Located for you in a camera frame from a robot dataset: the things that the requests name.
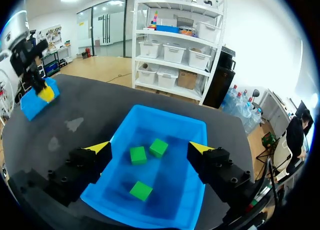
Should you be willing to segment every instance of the yellow tip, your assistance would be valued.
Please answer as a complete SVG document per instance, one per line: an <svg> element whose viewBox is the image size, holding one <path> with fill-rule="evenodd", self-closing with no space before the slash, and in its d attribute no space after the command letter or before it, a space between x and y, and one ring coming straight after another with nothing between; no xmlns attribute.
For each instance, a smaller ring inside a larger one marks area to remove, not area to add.
<svg viewBox="0 0 320 230"><path fill-rule="evenodd" d="M47 83L45 83L45 86L46 87L39 92L38 97L47 103L50 103L55 98L55 93Z"/></svg>

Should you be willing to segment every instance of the table surface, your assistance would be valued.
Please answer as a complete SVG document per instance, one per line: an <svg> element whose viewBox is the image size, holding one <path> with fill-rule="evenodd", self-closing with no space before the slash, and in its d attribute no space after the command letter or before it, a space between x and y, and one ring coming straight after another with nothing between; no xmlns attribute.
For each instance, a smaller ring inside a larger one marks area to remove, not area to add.
<svg viewBox="0 0 320 230"><path fill-rule="evenodd" d="M243 170L253 173L250 146L237 117L172 97L116 84L59 74L54 78L60 96L28 121L20 108L14 109L3 130L4 159L9 176L31 168L47 178L69 151L108 141L130 109L144 105L191 117L206 123L208 145L223 147ZM78 216L121 225L78 199L69 205ZM206 185L195 229L207 230L222 223L229 206Z"/></svg>

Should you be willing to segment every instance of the plastic water jug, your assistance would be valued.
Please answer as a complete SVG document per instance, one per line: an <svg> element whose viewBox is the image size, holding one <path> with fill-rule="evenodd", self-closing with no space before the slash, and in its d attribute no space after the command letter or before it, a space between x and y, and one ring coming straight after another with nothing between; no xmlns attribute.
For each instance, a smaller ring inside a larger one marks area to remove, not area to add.
<svg viewBox="0 0 320 230"><path fill-rule="evenodd" d="M244 125L244 130L247 135L249 135L258 124L261 122L261 109L252 110L252 115L248 122Z"/></svg>
<svg viewBox="0 0 320 230"><path fill-rule="evenodd" d="M250 105L250 102L240 102L235 106L234 116L240 118L243 125L245 125L252 116L249 109Z"/></svg>
<svg viewBox="0 0 320 230"><path fill-rule="evenodd" d="M230 96L234 95L234 97L237 95L237 85L234 85L233 88L229 88L228 91L226 92L226 95L221 103L222 109L228 104L228 101L230 100Z"/></svg>
<svg viewBox="0 0 320 230"><path fill-rule="evenodd" d="M242 93L242 100L246 103L249 101L248 97L247 97L247 92L248 90L245 89L244 92Z"/></svg>
<svg viewBox="0 0 320 230"><path fill-rule="evenodd" d="M233 97L233 95L230 95L230 99L226 106L223 108L223 111L227 114L233 115L236 105L243 103L241 96L241 92L238 92L238 94L235 97Z"/></svg>

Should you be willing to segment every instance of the blue plastic bin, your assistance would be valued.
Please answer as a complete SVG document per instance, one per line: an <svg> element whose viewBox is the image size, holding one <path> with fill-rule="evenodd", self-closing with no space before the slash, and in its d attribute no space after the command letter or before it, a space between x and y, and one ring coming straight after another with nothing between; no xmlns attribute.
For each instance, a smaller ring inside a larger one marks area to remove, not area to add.
<svg viewBox="0 0 320 230"><path fill-rule="evenodd" d="M54 92L54 98L60 95L56 80L47 77L45 82ZM31 121L49 103L36 95L34 88L31 88L20 100L20 107L26 118Z"/></svg>
<svg viewBox="0 0 320 230"><path fill-rule="evenodd" d="M162 32L175 33L175 34L179 33L179 28L176 26L157 25L156 30L162 31Z"/></svg>
<svg viewBox="0 0 320 230"><path fill-rule="evenodd" d="M168 143L162 158L150 154L158 138ZM144 229L192 230L205 185L187 160L188 142L207 145L203 121L135 105L111 138L112 160L81 199L103 215ZM130 148L144 146L147 163L132 165ZM146 201L130 194L140 181L153 188Z"/></svg>

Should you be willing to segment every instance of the green block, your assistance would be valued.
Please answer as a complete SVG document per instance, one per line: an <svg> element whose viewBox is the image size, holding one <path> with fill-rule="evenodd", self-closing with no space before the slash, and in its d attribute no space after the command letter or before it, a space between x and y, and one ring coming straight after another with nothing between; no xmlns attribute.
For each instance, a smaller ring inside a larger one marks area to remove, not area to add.
<svg viewBox="0 0 320 230"><path fill-rule="evenodd" d="M144 183L137 181L136 184L130 191L130 194L135 196L136 198L145 201L150 193L152 192L153 188L145 185Z"/></svg>
<svg viewBox="0 0 320 230"><path fill-rule="evenodd" d="M160 139L156 138L152 145L150 146L150 153L152 153L157 158L161 158L165 151L168 148L168 143L161 141Z"/></svg>
<svg viewBox="0 0 320 230"><path fill-rule="evenodd" d="M145 164L147 156L143 146L130 148L131 163L133 165Z"/></svg>

